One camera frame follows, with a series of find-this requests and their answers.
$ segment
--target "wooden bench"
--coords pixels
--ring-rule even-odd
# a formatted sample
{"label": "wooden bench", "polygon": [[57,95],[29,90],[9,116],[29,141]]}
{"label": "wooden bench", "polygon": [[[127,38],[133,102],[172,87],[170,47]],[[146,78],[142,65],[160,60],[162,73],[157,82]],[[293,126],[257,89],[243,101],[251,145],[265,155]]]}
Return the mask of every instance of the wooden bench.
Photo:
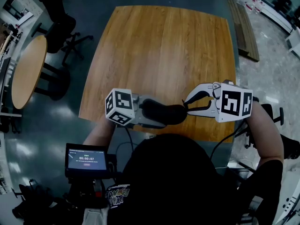
{"label": "wooden bench", "polygon": [[228,0],[228,4],[234,22],[239,55],[258,62],[259,53],[256,39],[245,8],[234,0]]}

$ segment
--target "gray floor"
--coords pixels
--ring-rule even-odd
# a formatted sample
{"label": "gray floor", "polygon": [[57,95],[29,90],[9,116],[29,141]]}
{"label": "gray floor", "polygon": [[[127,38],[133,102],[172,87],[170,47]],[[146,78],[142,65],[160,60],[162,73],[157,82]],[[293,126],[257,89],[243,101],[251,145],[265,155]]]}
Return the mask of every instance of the gray floor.
{"label": "gray floor", "polygon": [[[280,133],[291,139],[300,141],[299,108],[300,103],[300,60],[288,52],[285,42],[288,34],[263,15],[249,15],[260,55],[259,62],[252,62],[240,57],[240,68],[237,69],[237,82],[241,86],[253,90],[262,104],[269,103],[273,108],[274,118],[279,116],[279,108],[283,107],[285,122],[283,126],[276,123]],[[247,159],[247,165],[257,167],[259,157],[256,149],[245,149],[248,143],[245,135],[234,141],[230,159]],[[299,167],[300,158],[285,160],[284,174]]]}
{"label": "gray floor", "polygon": [[[34,93],[23,109],[23,117],[18,121],[22,132],[19,135],[5,134],[7,161],[14,188],[18,184],[28,184],[35,179],[40,184],[50,187],[57,196],[69,190],[68,181],[64,176],[65,144],[83,143],[95,123],[78,118],[80,101],[85,80],[90,68],[105,25],[115,6],[123,5],[163,5],[199,10],[225,18],[231,18],[226,0],[64,0],[66,12],[77,21],[75,31],[82,36],[93,35],[94,40],[86,40],[79,46],[85,56],[81,61],[75,55],[69,56],[67,63],[71,74],[71,83],[63,99],[53,101],[49,97]],[[36,24],[42,22],[42,28],[49,28],[51,21],[46,13],[42,14]],[[232,19],[229,27],[233,40],[235,65],[239,67],[235,33]],[[28,37],[23,48],[31,41]],[[46,62],[61,68],[64,53],[47,54]],[[39,82],[38,87],[47,84]],[[134,143],[139,143],[146,134],[131,132]],[[115,153],[118,144],[128,142],[125,130],[118,128],[113,136],[110,153]],[[199,142],[208,154],[211,153],[213,142]],[[215,153],[213,162],[216,167],[227,165],[231,154],[231,143],[224,143]],[[118,170],[122,171],[130,157],[130,146],[124,144],[118,150]]]}

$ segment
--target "shirt sleeve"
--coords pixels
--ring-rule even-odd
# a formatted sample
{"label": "shirt sleeve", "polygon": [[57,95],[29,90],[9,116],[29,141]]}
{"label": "shirt sleeve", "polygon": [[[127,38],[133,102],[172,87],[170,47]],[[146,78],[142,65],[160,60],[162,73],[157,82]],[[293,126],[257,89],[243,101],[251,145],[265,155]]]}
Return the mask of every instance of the shirt sleeve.
{"label": "shirt sleeve", "polygon": [[252,200],[259,197],[262,198],[262,202],[254,211],[254,216],[259,224],[272,224],[279,202],[282,171],[282,162],[271,160],[242,182],[238,190],[241,216],[248,212]]}

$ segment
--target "green floor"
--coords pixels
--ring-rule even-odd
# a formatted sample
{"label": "green floor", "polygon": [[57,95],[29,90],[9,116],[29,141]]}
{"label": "green floor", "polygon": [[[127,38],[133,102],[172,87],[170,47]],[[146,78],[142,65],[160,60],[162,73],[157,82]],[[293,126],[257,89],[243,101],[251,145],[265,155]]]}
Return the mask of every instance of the green floor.
{"label": "green floor", "polygon": [[[93,54],[96,50],[106,23],[116,6],[124,5],[161,5],[194,9],[228,19],[232,35],[234,56],[238,67],[238,53],[233,22],[226,0],[64,0],[65,11],[76,19],[76,32],[81,36],[93,35],[94,40],[86,40],[78,49],[85,59],[81,61],[75,54],[67,60],[71,74],[71,83],[66,95],[58,101],[34,93],[29,103],[22,110],[23,117],[17,124],[20,134],[5,134],[6,152],[10,167],[13,187],[27,184],[35,179],[42,185],[51,188],[55,195],[62,195],[69,190],[68,180],[64,176],[66,143],[83,143],[95,123],[78,118],[81,97]],[[47,14],[41,15],[36,24],[43,23],[43,28],[50,27]],[[32,40],[26,38],[23,48]],[[46,62],[60,68],[64,56],[62,51],[48,54]],[[145,138],[144,133],[131,132],[134,143]],[[129,138],[124,129],[118,128],[113,136],[110,153],[115,153],[121,142]],[[207,153],[211,153],[214,142],[199,142]],[[227,165],[232,144],[225,143],[216,151],[216,167]],[[130,157],[131,148],[124,144],[118,149],[118,170],[122,171]]]}

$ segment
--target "digital timer display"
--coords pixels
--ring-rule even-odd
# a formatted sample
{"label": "digital timer display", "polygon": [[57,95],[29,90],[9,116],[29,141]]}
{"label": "digital timer display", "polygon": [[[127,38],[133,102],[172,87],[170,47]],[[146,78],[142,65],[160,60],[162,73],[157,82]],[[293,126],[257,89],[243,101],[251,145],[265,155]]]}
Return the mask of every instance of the digital timer display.
{"label": "digital timer display", "polygon": [[106,170],[103,151],[69,149],[68,168]]}

